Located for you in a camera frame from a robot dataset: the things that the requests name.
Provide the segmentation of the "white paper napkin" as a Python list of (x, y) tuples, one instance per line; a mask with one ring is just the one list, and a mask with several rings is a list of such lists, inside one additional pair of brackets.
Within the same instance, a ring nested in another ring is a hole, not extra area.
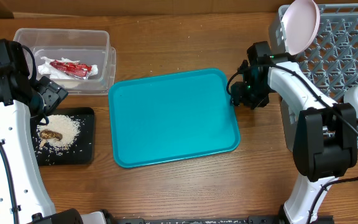
[[(61, 80), (87, 80), (89, 79), (89, 77), (93, 77), (93, 76), (96, 76), (99, 72), (98, 70), (98, 66), (97, 65), (90, 65), (92, 66), (92, 72), (88, 75), (88, 77), (86, 79), (81, 79), (81, 78), (75, 78), (75, 77), (72, 77), (72, 76), (69, 76), (69, 75), (66, 75), (65, 73), (53, 68), (51, 65), (50, 65), (50, 62), (54, 61), (55, 59), (51, 59), (51, 58), (47, 58), (47, 57), (42, 57), (41, 58), (42, 60), (45, 61), (44, 64), (42, 65), (39, 65), (37, 67), (37, 70), (38, 72), (41, 74), (41, 75), (50, 75), (50, 78), (51, 79), (61, 79)], [(67, 59), (67, 58), (62, 58), (61, 60), (58, 60), (60, 62), (79, 62), (81, 63), (79, 60), (75, 60), (75, 61), (72, 61), (70, 59)]]

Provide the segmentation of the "red snack wrapper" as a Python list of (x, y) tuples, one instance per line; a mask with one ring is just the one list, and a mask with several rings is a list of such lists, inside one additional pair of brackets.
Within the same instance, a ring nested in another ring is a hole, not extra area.
[(60, 62), (58, 60), (50, 62), (50, 65), (66, 75), (81, 79), (86, 79), (93, 68), (90, 65), (79, 62)]

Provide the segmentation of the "white round plate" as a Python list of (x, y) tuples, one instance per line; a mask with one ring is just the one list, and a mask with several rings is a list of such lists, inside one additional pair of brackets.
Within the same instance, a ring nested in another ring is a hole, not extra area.
[(313, 0), (295, 0), (282, 17), (288, 53), (306, 50), (317, 35), (320, 22), (318, 5)]

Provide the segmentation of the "teal serving tray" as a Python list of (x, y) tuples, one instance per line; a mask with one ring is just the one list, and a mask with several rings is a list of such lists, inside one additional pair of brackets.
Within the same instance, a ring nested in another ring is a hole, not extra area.
[(226, 84), (216, 68), (115, 83), (108, 103), (116, 164), (130, 169), (235, 150), (241, 135)]

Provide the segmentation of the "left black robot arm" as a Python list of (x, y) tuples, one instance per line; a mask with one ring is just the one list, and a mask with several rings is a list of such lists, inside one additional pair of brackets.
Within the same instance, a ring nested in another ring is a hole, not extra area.
[(107, 210), (58, 213), (39, 172), (32, 125), (48, 116), (68, 92), (47, 77), (36, 79), (18, 42), (0, 40), (0, 223), (113, 223)]

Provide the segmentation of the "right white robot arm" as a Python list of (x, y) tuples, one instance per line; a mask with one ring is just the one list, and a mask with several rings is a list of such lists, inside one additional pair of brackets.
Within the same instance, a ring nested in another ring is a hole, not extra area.
[(318, 218), (317, 212), (329, 183), (357, 163), (355, 109), (322, 93), (290, 54), (273, 54), (266, 41), (247, 49), (247, 59), (237, 74), (242, 81), (228, 81), (226, 86), (233, 105), (264, 107), (269, 93), (277, 92), (288, 108), (283, 126), (299, 174), (274, 222), (332, 223), (332, 218)]

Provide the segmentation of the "white rice pile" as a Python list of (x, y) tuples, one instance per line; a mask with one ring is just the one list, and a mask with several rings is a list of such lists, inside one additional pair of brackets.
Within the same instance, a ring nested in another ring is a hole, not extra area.
[[(67, 151), (74, 145), (80, 134), (80, 122), (72, 116), (67, 115), (51, 115), (48, 117), (48, 125), (38, 125), (36, 127), (36, 137), (39, 143), (39, 149), (49, 148), (51, 151)], [(43, 147), (40, 147), (42, 138), (39, 136), (40, 131), (48, 129), (58, 132), (63, 135), (61, 141), (56, 139), (46, 139), (47, 142)]]

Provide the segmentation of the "brown food scrap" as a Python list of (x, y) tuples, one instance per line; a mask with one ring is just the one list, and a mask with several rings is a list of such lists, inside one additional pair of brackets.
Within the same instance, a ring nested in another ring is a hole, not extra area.
[(40, 131), (39, 136), (42, 139), (56, 139), (57, 141), (61, 141), (63, 138), (62, 134), (55, 132), (55, 131), (48, 130), (48, 129), (44, 129), (44, 130)]

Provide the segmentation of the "clear plastic storage bin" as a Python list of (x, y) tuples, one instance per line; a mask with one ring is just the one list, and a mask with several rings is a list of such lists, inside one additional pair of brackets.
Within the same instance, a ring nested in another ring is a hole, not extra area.
[(87, 65), (97, 65), (98, 74), (87, 80), (51, 79), (71, 95), (105, 95), (114, 83), (116, 74), (116, 49), (110, 44), (104, 30), (30, 29), (17, 30), (14, 41), (28, 47), (37, 67), (45, 63), (42, 57), (55, 60), (67, 58)]

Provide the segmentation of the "black plastic tray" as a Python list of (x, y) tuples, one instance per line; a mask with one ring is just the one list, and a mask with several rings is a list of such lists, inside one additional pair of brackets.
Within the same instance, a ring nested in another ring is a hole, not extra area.
[(36, 137), (36, 125), (30, 123), (35, 157), (39, 166), (84, 165), (90, 164), (94, 157), (94, 132), (96, 117), (89, 107), (57, 109), (52, 115), (72, 116), (80, 122), (80, 134), (69, 150), (51, 151), (49, 148), (39, 149)]

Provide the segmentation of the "small tan food scrap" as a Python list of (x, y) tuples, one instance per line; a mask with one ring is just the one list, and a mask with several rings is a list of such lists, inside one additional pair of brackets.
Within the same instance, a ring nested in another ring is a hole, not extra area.
[(43, 147), (44, 145), (45, 145), (45, 143), (47, 142), (47, 140), (46, 139), (43, 139), (43, 140), (41, 140), (41, 142), (40, 142), (40, 147)]

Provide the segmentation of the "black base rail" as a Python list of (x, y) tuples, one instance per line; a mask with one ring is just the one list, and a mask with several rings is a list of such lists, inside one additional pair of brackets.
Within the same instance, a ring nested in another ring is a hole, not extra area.
[(284, 224), (278, 216), (249, 216), (247, 218), (214, 218), (214, 219), (168, 219), (145, 220), (143, 218), (115, 218), (106, 214), (106, 223), (112, 224)]

